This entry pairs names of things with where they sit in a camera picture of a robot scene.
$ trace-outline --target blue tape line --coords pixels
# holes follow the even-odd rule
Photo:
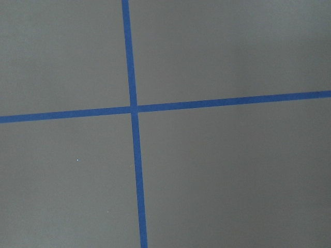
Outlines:
[[[76,118],[87,116],[100,116],[100,115],[118,115],[129,114],[130,107],[110,107],[110,108],[97,108],[92,110],[74,110],[63,112],[50,112],[39,114],[26,114],[26,115],[11,115],[0,116],[0,123],[21,122],[21,121],[34,121],[34,120],[52,120],[64,118]]]
[[[293,100],[329,98],[329,97],[331,97],[331,90],[281,94],[281,95],[256,96],[256,97],[238,97],[238,98],[227,98],[227,99],[217,99],[217,100],[140,105],[138,106],[138,112],[183,110],[189,108],[194,109],[199,107],[240,105],[240,104],[252,104],[252,103],[263,103],[263,102],[280,102],[280,101],[293,101]]]
[[[139,134],[139,117],[138,117],[138,108],[137,108],[138,105],[137,90],[136,90],[136,79],[134,76],[134,61],[133,61],[130,11],[129,11],[128,0],[122,0],[122,12],[123,12],[125,51],[126,51],[126,61],[127,61],[127,69],[128,69],[129,94],[130,94],[130,106],[131,106],[133,154],[134,154],[134,167],[136,172],[136,190],[137,190],[140,246],[141,248],[147,248],[147,230],[146,230],[144,183],[143,183],[140,134]]]

